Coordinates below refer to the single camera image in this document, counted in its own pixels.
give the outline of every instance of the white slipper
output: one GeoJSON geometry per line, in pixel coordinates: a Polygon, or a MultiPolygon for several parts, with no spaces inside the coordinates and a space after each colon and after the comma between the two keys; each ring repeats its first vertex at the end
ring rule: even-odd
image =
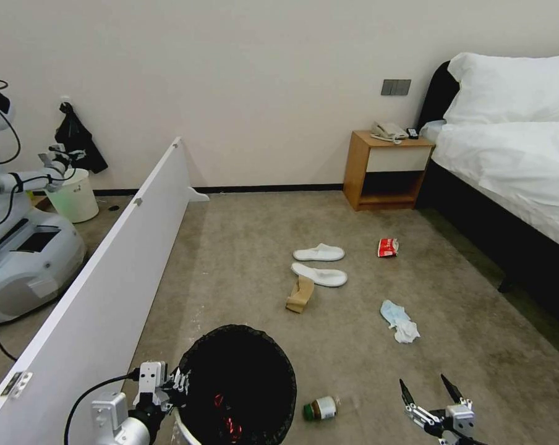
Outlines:
{"type": "Polygon", "coordinates": [[[310,278],[319,286],[339,287],[348,280],[348,274],[335,269],[313,269],[300,263],[292,263],[292,272],[310,278]]]}
{"type": "Polygon", "coordinates": [[[340,247],[319,244],[315,248],[295,250],[293,255],[298,261],[337,261],[345,256],[346,252],[340,247]]]}

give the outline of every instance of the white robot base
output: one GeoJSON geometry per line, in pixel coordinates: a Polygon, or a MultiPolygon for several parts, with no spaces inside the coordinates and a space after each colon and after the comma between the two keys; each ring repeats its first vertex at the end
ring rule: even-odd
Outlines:
{"type": "Polygon", "coordinates": [[[59,297],[76,277],[85,254],[71,222],[31,208],[0,240],[0,323],[59,297]]]}

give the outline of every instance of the metal hinge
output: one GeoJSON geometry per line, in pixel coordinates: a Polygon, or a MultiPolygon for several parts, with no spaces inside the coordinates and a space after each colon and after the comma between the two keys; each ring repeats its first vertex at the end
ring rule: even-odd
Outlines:
{"type": "Polygon", "coordinates": [[[10,399],[17,399],[20,397],[24,388],[32,378],[32,373],[28,371],[16,372],[13,377],[9,380],[8,384],[1,391],[3,397],[7,396],[10,399]]]}

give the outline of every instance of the red snack wrapper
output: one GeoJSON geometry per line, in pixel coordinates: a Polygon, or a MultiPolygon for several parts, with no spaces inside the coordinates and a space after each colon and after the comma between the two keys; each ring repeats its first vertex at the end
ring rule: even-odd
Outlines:
{"type": "Polygon", "coordinates": [[[397,256],[399,242],[397,238],[383,238],[378,242],[378,257],[397,256]]]}

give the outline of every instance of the robot finger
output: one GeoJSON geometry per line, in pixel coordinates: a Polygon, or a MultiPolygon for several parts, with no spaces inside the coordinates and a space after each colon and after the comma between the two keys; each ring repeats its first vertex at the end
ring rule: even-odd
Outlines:
{"type": "Polygon", "coordinates": [[[459,391],[459,388],[452,384],[450,380],[444,376],[444,374],[441,374],[440,378],[442,379],[442,383],[445,384],[445,388],[448,391],[448,394],[451,396],[452,400],[455,403],[461,403],[463,395],[461,394],[461,391],[459,391]]]}

